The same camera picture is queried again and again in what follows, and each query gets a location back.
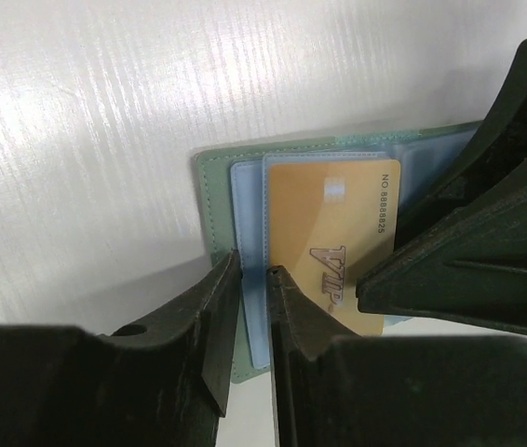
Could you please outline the gold VIP card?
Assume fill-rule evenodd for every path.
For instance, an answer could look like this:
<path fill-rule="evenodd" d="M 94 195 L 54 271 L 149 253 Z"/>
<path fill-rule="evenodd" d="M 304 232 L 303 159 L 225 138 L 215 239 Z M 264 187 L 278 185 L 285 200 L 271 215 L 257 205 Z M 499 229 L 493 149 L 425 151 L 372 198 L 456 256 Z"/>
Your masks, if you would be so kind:
<path fill-rule="evenodd" d="M 400 164 L 364 159 L 276 164 L 267 177 L 268 253 L 308 300 L 358 335 L 382 315 L 358 310 L 356 285 L 394 249 Z"/>

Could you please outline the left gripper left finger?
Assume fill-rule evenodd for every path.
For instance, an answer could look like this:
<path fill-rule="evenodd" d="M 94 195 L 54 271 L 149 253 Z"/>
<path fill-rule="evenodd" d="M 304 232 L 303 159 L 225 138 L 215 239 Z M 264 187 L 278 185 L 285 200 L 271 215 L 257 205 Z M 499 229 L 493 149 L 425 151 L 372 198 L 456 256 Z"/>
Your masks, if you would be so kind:
<path fill-rule="evenodd" d="M 230 251 L 195 286 L 110 335 L 0 325 L 0 446 L 211 446 L 240 303 Z"/>

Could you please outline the sage green card holder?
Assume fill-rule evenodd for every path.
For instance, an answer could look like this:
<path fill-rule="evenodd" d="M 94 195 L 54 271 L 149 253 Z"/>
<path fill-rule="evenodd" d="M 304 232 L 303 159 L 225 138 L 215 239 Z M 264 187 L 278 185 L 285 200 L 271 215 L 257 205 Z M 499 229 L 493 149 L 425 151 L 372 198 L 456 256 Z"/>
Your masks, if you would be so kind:
<path fill-rule="evenodd" d="M 213 261 L 237 251 L 242 268 L 232 379 L 247 381 L 270 365 L 265 291 L 268 253 L 267 177 L 271 166 L 364 159 L 400 164 L 399 208 L 421 197 L 470 141 L 477 125 L 328 137 L 216 149 L 196 159 L 202 222 Z"/>

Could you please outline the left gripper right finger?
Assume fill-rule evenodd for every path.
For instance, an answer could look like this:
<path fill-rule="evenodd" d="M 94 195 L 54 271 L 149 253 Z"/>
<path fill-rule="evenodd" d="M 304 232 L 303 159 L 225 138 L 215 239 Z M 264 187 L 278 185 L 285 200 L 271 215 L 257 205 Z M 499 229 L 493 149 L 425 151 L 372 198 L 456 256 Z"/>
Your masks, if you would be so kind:
<path fill-rule="evenodd" d="M 359 336 L 266 278 L 280 446 L 527 446 L 527 340 Z"/>

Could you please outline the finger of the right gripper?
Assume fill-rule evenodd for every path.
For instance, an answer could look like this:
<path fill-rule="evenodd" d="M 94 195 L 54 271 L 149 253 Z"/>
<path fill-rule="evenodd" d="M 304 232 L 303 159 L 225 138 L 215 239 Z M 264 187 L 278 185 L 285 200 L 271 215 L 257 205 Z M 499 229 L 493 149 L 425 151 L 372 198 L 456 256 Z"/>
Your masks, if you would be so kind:
<path fill-rule="evenodd" d="M 365 313 L 527 334 L 527 157 L 357 284 Z"/>
<path fill-rule="evenodd" d="M 416 256 L 493 230 L 507 177 L 527 158 L 527 39 L 467 146 L 399 218 L 393 258 Z"/>

